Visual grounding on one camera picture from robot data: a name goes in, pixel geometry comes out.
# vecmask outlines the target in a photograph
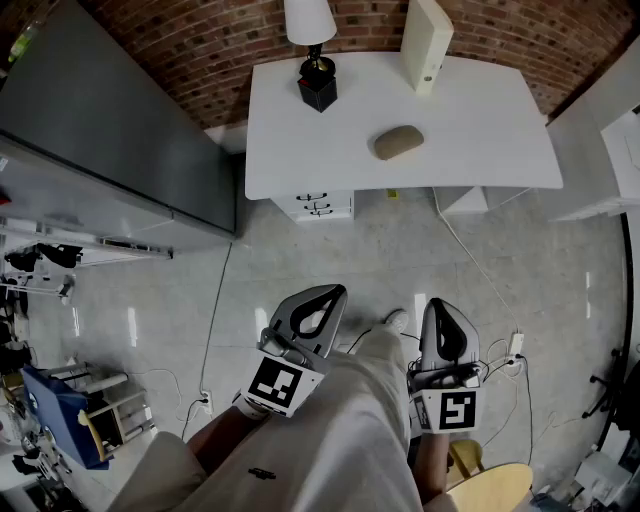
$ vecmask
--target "white lampshade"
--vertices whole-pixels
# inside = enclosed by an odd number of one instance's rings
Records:
[[[284,0],[287,38],[293,44],[324,43],[336,33],[327,0]]]

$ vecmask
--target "brick wall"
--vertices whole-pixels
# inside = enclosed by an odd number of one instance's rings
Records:
[[[0,7],[0,55],[56,0]],[[330,0],[327,52],[400,49],[408,0]],[[81,0],[203,128],[247,117],[256,63],[304,55],[285,34],[282,0]],[[439,0],[453,21],[449,54],[522,71],[550,113],[635,29],[634,0]]]

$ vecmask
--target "white tile floor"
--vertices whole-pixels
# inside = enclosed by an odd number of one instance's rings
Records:
[[[425,301],[438,296],[468,315],[486,351],[509,339],[514,323],[467,254],[433,211],[424,190],[356,194],[353,223],[301,228],[269,201],[252,203],[246,232],[233,244],[206,358],[204,387],[223,411],[240,387],[259,324],[285,297],[323,283],[342,283],[349,302],[338,335],[352,343],[392,309],[411,313],[408,332]],[[513,309],[525,333],[531,370],[535,487],[573,471],[597,439],[603,415],[580,417],[600,389],[588,382],[605,371],[623,332],[623,242],[617,217],[547,223],[535,192],[483,216],[452,224]],[[172,370],[184,394],[181,407],[171,375],[134,378],[147,390],[160,429],[180,433],[188,404],[198,396],[200,366],[226,245],[172,261],[139,261],[77,272],[72,305],[30,299],[30,334],[40,366],[81,360],[142,373]],[[587,273],[590,287],[587,289]],[[587,303],[590,317],[587,318]],[[78,324],[75,324],[75,308]],[[503,353],[498,344],[492,358]],[[496,373],[488,383],[481,443],[504,424],[515,404],[516,385]],[[551,427],[550,417],[554,420]],[[200,412],[187,437],[206,423]],[[119,456],[109,472],[77,471],[75,485],[95,510],[104,508],[126,481],[144,450]],[[518,407],[508,426],[486,448],[492,466],[525,461],[529,454],[526,384],[518,379]]]

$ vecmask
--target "wall outlet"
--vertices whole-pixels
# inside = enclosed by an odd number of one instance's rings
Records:
[[[204,409],[204,412],[213,417],[213,402],[211,401],[211,391],[203,391],[202,393],[207,398],[207,403],[202,404],[202,408]]]

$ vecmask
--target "white desk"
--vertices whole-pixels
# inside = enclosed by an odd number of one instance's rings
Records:
[[[272,198],[302,221],[352,215],[354,190],[462,187],[442,190],[446,207],[482,186],[489,187],[484,196],[491,207],[530,187],[562,187],[543,117],[519,71],[446,57],[431,96],[419,97],[406,79],[399,53],[331,58],[338,99],[324,113],[300,97],[296,81],[301,59],[254,67],[246,160],[249,199]],[[404,124],[416,126],[424,144],[392,160],[378,160],[373,140]],[[296,199],[309,196],[307,202]],[[309,208],[315,206],[302,208],[303,203],[331,202],[332,215],[313,215]]]

